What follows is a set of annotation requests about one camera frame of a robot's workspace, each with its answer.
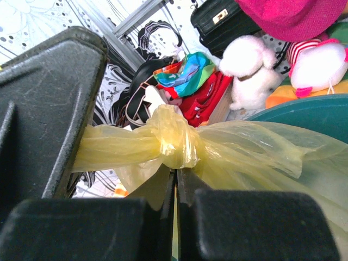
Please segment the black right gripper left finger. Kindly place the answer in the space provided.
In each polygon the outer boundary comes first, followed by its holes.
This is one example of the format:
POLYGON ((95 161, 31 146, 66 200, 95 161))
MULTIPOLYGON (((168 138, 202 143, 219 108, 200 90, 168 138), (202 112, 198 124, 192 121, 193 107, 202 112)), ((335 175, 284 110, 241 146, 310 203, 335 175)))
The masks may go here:
POLYGON ((170 260, 174 172, 125 198, 25 200, 1 231, 1 260, 170 260))

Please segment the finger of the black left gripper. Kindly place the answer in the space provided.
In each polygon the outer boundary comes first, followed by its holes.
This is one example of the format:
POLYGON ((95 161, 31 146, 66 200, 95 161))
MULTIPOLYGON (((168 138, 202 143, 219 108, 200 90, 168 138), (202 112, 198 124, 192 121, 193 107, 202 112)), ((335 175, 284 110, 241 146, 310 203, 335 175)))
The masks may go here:
POLYGON ((104 40, 71 27, 1 67, 1 214, 69 197, 71 172, 107 64, 104 40))

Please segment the yellow plastic trash bag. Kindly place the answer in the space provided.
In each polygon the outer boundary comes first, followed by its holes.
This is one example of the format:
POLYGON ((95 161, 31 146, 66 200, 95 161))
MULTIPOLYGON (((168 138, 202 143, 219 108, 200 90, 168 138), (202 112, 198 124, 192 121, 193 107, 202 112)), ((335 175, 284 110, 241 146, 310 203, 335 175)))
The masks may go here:
POLYGON ((132 192, 161 165, 191 168, 214 189, 303 192, 323 209, 347 260, 347 144, 273 122, 227 121, 194 128, 161 105, 133 131, 87 126, 74 172, 114 169, 132 192))

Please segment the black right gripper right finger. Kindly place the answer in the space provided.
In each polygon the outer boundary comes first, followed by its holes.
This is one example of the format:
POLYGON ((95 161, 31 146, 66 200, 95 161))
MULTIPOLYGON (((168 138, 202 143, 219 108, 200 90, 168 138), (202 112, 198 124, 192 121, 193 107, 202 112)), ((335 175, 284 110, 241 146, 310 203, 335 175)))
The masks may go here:
POLYGON ((190 169, 176 176, 179 260, 339 260, 310 196, 214 190, 190 169))

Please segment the teal plastic trash bin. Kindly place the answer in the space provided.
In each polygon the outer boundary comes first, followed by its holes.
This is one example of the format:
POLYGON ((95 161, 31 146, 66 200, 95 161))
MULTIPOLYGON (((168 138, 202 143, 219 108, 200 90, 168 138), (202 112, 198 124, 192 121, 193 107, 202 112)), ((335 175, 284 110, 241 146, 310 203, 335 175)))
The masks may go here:
POLYGON ((287 102, 265 109, 248 120, 301 127, 347 143, 347 94, 314 96, 287 102))

